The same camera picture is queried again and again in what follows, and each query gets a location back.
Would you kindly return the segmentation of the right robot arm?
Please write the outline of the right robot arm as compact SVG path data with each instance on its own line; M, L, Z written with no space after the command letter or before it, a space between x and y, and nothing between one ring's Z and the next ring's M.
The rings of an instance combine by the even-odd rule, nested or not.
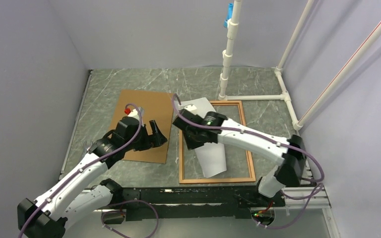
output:
M186 109L179 111L172 124L182 131L189 150L207 143L221 143L272 161L274 169L258 180L253 193L254 201L260 206L267 205L282 189L301 185L306 156L301 152L304 145L299 136L272 136L217 112L208 112L202 118Z

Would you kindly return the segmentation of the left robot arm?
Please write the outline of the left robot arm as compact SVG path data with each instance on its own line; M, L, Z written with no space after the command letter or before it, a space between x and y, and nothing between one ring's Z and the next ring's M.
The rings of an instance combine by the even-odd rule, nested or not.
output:
M112 179L93 190L83 190L95 178L122 160L128 151L144 151L167 142L154 120L152 134L138 116L123 117L115 129L95 141L79 164L50 190L34 200L25 198L17 206L19 237L61 238L66 230L88 213L102 207L117 208L138 199L126 194Z

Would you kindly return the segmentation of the landscape photo print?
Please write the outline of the landscape photo print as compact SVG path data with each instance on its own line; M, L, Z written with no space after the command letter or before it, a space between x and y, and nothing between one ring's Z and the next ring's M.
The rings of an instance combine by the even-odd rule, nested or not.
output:
M194 105L196 107L196 114L202 118L204 118L208 112L216 112L215 108L205 97L181 101L180 105L178 102L174 102L174 104L178 110L188 105ZM196 157L201 165L204 178L214 177L227 170L224 144L206 143L193 151L196 153Z

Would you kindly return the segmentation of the wooden picture frame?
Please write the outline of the wooden picture frame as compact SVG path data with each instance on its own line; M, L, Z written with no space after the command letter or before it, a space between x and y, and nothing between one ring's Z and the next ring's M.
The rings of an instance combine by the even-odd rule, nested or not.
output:
M239 118L242 125L246 125L246 118L243 109L242 101L210 101L214 106L237 106ZM178 148L178 163L179 163L179 184L202 184L202 183L243 183L255 182L255 170L252 153L246 151L246 161L248 166L249 177L247 178L201 178L201 179L186 179L184 176L184 139L182 131L179 131L179 148Z

